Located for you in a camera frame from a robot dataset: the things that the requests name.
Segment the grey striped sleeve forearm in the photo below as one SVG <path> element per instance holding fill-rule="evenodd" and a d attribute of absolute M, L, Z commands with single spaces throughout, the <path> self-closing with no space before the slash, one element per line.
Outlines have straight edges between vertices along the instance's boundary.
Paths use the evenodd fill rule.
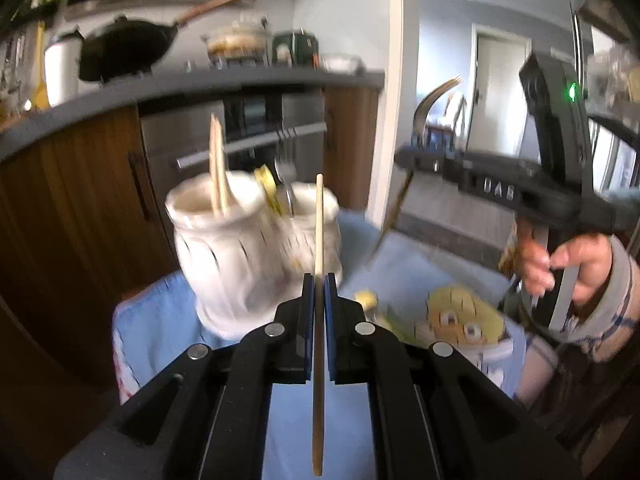
<path fill-rule="evenodd" d="M 612 360 L 639 328 L 639 266 L 616 236 L 610 237 L 612 268 L 601 299 L 585 321 L 576 316 L 565 327 L 547 334 L 562 344 L 574 344 L 594 362 Z"/>

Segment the person's right hand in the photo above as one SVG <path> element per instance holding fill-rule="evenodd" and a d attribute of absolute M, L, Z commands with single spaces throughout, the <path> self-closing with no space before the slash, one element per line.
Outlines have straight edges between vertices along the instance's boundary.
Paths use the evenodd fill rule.
<path fill-rule="evenodd" d="M 516 225 L 516 270 L 526 292 L 536 297 L 544 296 L 554 287 L 554 271 L 577 266 L 573 304 L 582 308 L 601 299 L 613 263 L 612 244 L 607 236 L 600 233 L 578 235 L 549 254 L 534 240 L 533 225 L 527 219 L 518 218 Z"/>

